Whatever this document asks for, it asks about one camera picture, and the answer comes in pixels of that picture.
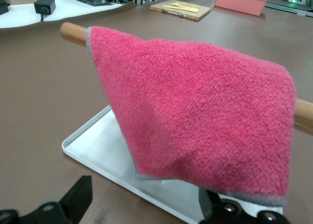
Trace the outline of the wooden cutting board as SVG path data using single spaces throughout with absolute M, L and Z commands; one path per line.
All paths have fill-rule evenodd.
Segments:
M 161 12 L 164 14 L 169 14 L 169 15 L 174 15 L 180 18 L 184 19 L 189 19 L 193 21 L 199 21 L 203 17 L 205 17 L 207 14 L 211 12 L 211 7 L 205 7 L 205 6 L 200 6 L 198 9 L 198 13 L 192 13 L 189 11 L 184 11 L 184 10 L 179 10 L 179 9 L 173 9 L 169 7 L 164 7 L 163 5 L 168 5 L 170 3 L 176 3 L 176 0 L 167 0 L 167 1 L 162 1 L 157 4 L 150 5 L 150 9 L 153 11 Z M 186 4 L 182 4 L 183 6 L 190 7 L 189 5 L 193 3 L 186 2 Z

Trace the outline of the pink and grey cloth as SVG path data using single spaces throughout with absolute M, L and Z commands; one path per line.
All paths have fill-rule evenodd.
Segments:
M 284 67 L 99 26 L 86 44 L 139 179 L 286 204 L 296 90 Z

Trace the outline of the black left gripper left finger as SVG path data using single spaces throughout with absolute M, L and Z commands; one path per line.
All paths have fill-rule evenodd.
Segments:
M 92 177 L 81 176 L 59 200 L 46 202 L 27 215 L 0 210 L 0 224 L 79 224 L 92 202 Z

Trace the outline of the yellow plastic fork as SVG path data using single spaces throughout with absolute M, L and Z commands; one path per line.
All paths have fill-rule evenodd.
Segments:
M 163 5 L 164 7 L 178 7 L 178 8 L 189 8 L 189 7 L 186 7 L 186 6 L 183 6 L 183 5 L 181 5 L 181 4 L 179 4 L 179 3 L 170 3 L 170 4 L 168 4 L 168 5 Z

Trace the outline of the pink plastic bin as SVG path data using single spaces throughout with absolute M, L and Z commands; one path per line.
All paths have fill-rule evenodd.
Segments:
M 216 0 L 215 6 L 260 16 L 268 0 Z

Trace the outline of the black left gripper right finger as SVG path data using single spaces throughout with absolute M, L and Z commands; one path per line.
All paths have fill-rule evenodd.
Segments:
M 260 211 L 253 217 L 240 204 L 224 202 L 211 191 L 202 192 L 202 214 L 202 224 L 291 224 L 282 214 L 269 210 Z

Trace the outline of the black power adapter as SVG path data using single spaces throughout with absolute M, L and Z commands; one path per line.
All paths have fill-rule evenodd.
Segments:
M 56 3 L 55 0 L 36 0 L 34 2 L 34 8 L 35 12 L 40 14 L 41 21 L 43 21 L 46 15 L 51 15 L 54 12 Z

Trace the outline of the white rack tray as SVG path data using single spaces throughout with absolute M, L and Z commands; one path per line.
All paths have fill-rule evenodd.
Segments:
M 66 155 L 188 224 L 204 219 L 199 188 L 181 180 L 139 180 L 110 106 L 62 143 Z

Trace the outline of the wooden chopsticks pair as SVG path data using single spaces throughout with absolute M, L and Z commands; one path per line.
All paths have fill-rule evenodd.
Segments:
M 87 46 L 86 28 L 65 22 L 61 25 L 60 33 L 63 39 L 81 46 Z M 297 99 L 295 102 L 294 128 L 313 136 L 313 103 Z

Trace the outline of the yellow plastic knife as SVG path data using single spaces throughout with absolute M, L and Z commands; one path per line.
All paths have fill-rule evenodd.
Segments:
M 191 8 L 189 7 L 188 9 L 187 8 L 178 8 L 178 7 L 172 7 L 173 9 L 179 9 L 179 10 L 184 10 L 184 11 L 189 11 L 189 12 L 192 12 L 192 13 L 198 13 L 199 10 L 196 9 L 196 8 Z

